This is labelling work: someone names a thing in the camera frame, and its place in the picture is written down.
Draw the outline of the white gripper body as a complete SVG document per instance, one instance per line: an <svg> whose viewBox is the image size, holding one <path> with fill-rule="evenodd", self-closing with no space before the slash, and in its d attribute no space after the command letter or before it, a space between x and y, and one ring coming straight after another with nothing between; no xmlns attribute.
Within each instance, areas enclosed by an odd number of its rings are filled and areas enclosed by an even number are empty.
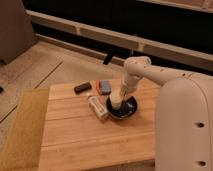
<svg viewBox="0 0 213 171"><path fill-rule="evenodd" d="M121 81L120 94L125 97L126 95L133 93L137 89L139 81L139 77L125 74Z"/></svg>

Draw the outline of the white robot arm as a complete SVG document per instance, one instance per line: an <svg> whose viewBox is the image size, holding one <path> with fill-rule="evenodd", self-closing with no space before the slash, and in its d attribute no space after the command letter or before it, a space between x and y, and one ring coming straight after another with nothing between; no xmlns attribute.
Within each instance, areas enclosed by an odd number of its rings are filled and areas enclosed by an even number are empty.
<svg viewBox="0 0 213 171"><path fill-rule="evenodd" d="M124 62L122 91L143 77L160 86L155 110L155 171L213 171L213 76L155 66L146 56Z"/></svg>

